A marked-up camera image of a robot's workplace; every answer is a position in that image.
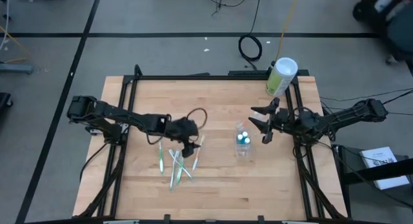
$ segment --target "wooden tabletop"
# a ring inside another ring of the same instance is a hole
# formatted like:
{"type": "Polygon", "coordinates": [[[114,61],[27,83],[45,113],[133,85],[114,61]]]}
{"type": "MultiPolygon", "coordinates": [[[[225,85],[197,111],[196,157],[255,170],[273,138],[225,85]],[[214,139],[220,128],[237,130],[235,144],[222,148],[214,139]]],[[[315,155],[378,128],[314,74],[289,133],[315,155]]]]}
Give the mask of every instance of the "wooden tabletop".
{"type": "MultiPolygon", "coordinates": [[[[106,78],[103,101],[117,105],[122,79],[106,78]]],[[[322,114],[314,77],[299,77],[299,84],[304,106],[322,114]]],[[[280,99],[280,106],[287,107],[285,97],[280,99]]],[[[189,181],[183,173],[180,184],[170,192],[172,158],[166,151],[182,146],[176,141],[163,141],[165,173],[161,175],[158,146],[149,145],[144,133],[131,128],[116,218],[163,219],[170,214],[171,219],[256,220],[258,215],[264,215],[266,220],[305,220],[291,136],[274,131],[272,142],[264,145],[262,135],[247,121],[252,157],[246,161],[235,157],[236,122],[245,121],[253,114],[250,107],[267,106],[271,100],[265,92],[265,81],[138,81],[134,112],[171,114],[172,119],[178,119],[194,108],[203,107],[208,112],[208,121],[200,134],[206,138],[194,172],[190,169],[194,155],[185,159],[194,181],[189,181]]],[[[203,121],[201,112],[191,118],[198,125],[203,121]]],[[[330,144],[327,138],[322,141],[330,144]]],[[[102,144],[102,136],[93,136],[88,158],[102,144]]],[[[101,188],[108,149],[83,173],[74,215],[84,211],[101,188]]],[[[320,188],[337,210],[347,215],[331,150],[316,145],[313,154],[320,188]]],[[[310,187],[309,191],[312,213],[317,216],[314,193],[310,187]]],[[[105,214],[109,213],[111,197],[112,190],[105,214]]]]}

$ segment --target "gray floor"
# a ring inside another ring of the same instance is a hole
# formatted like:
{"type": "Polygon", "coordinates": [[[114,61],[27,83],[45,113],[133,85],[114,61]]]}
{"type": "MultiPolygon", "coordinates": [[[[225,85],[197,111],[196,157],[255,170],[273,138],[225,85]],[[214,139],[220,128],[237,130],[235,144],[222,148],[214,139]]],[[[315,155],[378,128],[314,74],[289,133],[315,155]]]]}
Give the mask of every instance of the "gray floor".
{"type": "MultiPolygon", "coordinates": [[[[224,0],[234,4],[238,0],[224,0]]],[[[368,32],[351,16],[357,0],[299,0],[288,32],[368,32]]],[[[292,0],[262,0],[256,32],[280,32],[292,0]]],[[[85,27],[93,0],[11,2],[11,32],[77,32],[85,27]]],[[[101,0],[91,32],[247,32],[254,17],[256,0],[237,8],[222,8],[214,17],[215,5],[208,0],[101,0]]],[[[1,74],[0,91],[10,92],[15,105],[0,131],[0,216],[13,223],[34,171],[46,133],[63,89],[78,38],[20,38],[31,51],[35,72],[1,74]]],[[[260,38],[263,57],[256,63],[266,68],[274,59],[279,38],[260,38]]],[[[69,97],[100,97],[106,76],[131,74],[137,63],[146,75],[225,75],[244,70],[236,37],[193,38],[89,38],[86,41],[69,97]]],[[[0,60],[21,56],[11,41],[0,60]]],[[[246,41],[246,52],[255,46],[246,41]]],[[[387,52],[377,39],[287,38],[281,56],[294,58],[299,67],[316,77],[319,93],[346,98],[409,88],[413,85],[406,64],[386,66],[387,52]]],[[[383,100],[395,96],[383,96],[383,100]]],[[[353,102],[327,102],[349,107],[353,102]]],[[[404,97],[391,104],[392,112],[410,112],[413,101],[404,97]]],[[[79,171],[85,162],[90,136],[82,127],[69,125],[61,117],[45,169],[36,190],[27,221],[69,218],[78,190],[79,171]]],[[[360,123],[340,130],[337,142],[370,149],[390,146],[397,154],[413,157],[410,145],[412,116],[389,115],[383,123],[360,123]]],[[[357,201],[354,219],[406,223],[411,212],[357,201]]]]}

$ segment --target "green can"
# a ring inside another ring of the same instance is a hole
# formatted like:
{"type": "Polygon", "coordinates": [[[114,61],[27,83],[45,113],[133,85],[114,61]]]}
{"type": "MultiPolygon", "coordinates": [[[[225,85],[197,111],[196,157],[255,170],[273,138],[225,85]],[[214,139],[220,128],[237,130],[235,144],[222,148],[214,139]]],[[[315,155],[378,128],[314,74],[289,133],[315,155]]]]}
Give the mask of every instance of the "green can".
{"type": "Polygon", "coordinates": [[[277,60],[272,67],[265,90],[271,96],[282,96],[298,71],[297,63],[288,57],[277,60]]]}

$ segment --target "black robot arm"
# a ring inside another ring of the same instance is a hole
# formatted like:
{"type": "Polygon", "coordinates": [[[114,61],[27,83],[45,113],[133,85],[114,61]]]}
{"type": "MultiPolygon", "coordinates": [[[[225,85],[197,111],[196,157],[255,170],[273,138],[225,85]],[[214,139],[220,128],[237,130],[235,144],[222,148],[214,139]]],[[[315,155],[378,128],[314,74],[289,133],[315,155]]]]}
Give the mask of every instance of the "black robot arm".
{"type": "Polygon", "coordinates": [[[331,138],[334,136],[331,133],[335,133],[343,127],[353,125],[360,121],[384,121],[388,114],[381,101],[366,99],[357,102],[351,108],[334,112],[327,116],[320,116],[318,113],[304,108],[302,112],[300,112],[300,115],[295,118],[295,121],[291,123],[288,118],[287,109],[280,108],[279,111],[276,112],[278,105],[279,99],[274,98],[267,107],[251,108],[263,115],[270,114],[266,122],[252,117],[249,118],[261,133],[265,134],[263,143],[267,144],[272,141],[272,129],[275,129],[296,136],[304,145],[314,145],[323,135],[328,135],[331,138]]]}
{"type": "Polygon", "coordinates": [[[87,131],[91,129],[102,131],[105,142],[110,144],[118,144],[122,141],[123,130],[119,123],[124,123],[137,127],[149,136],[166,137],[171,141],[182,143],[184,158],[192,155],[194,148],[199,147],[189,139],[190,136],[198,136],[198,127],[193,120],[186,117],[171,121],[169,114],[136,114],[104,101],[98,101],[92,96],[74,96],[67,117],[71,122],[85,124],[87,131]],[[110,123],[106,119],[112,119],[117,123],[110,123]]]}

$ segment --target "white lid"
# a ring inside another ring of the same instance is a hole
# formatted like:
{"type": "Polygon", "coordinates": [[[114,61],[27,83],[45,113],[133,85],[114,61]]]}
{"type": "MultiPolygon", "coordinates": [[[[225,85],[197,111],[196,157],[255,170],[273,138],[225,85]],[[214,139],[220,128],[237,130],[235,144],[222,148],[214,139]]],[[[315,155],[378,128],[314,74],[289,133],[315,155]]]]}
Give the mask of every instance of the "white lid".
{"type": "Polygon", "coordinates": [[[279,58],[276,62],[277,71],[286,76],[294,76],[298,71],[297,63],[288,57],[279,58]]]}

